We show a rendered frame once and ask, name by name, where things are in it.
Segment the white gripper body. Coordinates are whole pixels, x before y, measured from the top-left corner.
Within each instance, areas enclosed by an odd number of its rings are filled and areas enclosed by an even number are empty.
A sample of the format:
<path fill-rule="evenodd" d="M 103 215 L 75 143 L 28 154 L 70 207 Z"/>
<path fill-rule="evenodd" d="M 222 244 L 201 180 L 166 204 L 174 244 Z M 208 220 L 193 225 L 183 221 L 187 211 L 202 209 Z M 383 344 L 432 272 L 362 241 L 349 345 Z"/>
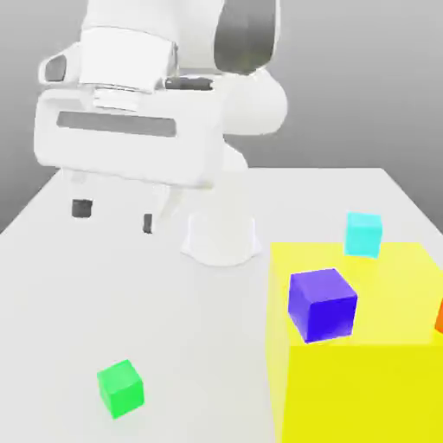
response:
<path fill-rule="evenodd" d="M 147 183 L 210 187 L 222 168 L 216 91 L 139 95 L 136 112 L 100 109 L 87 90 L 49 89 L 35 110 L 38 162 Z"/>

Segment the small green cube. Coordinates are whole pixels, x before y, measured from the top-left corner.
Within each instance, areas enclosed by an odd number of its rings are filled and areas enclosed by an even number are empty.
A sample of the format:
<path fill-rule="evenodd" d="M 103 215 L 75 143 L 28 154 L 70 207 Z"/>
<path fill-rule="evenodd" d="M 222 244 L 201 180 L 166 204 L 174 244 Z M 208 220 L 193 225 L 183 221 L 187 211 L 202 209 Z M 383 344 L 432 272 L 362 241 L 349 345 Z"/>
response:
<path fill-rule="evenodd" d="M 97 373 L 100 397 L 113 419 L 144 405 L 144 383 L 129 360 Z"/>

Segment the small blue cube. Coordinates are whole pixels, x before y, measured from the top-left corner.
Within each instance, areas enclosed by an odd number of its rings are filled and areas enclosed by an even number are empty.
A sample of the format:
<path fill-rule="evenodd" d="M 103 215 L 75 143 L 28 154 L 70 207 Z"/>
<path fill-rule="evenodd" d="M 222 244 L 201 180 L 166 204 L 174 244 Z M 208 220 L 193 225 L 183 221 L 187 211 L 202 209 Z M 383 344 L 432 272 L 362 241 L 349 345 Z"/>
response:
<path fill-rule="evenodd" d="M 305 343 L 352 334 L 358 296 L 336 268 L 293 273 L 288 314 Z"/>

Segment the small cyan cube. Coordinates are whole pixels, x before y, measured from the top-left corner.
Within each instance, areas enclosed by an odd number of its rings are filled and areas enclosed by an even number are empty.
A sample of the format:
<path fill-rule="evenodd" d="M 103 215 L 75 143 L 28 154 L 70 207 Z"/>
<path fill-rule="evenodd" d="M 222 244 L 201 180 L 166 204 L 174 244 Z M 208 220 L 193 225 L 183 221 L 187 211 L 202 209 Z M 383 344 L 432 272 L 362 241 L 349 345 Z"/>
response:
<path fill-rule="evenodd" d="M 344 254 L 377 259 L 382 243 L 382 218 L 379 215 L 349 212 L 346 220 Z"/>

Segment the large yellow box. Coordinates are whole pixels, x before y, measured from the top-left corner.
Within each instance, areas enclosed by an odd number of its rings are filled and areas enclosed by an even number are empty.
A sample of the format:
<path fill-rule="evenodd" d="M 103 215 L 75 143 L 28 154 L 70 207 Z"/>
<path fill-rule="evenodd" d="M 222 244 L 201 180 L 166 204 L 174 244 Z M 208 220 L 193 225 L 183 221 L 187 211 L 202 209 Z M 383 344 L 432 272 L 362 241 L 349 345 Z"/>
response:
<path fill-rule="evenodd" d="M 293 273 L 334 268 L 358 296 L 353 332 L 305 343 L 287 312 Z M 274 243 L 266 363 L 276 443 L 443 443 L 443 269 L 387 242 L 377 259 L 333 242 Z"/>

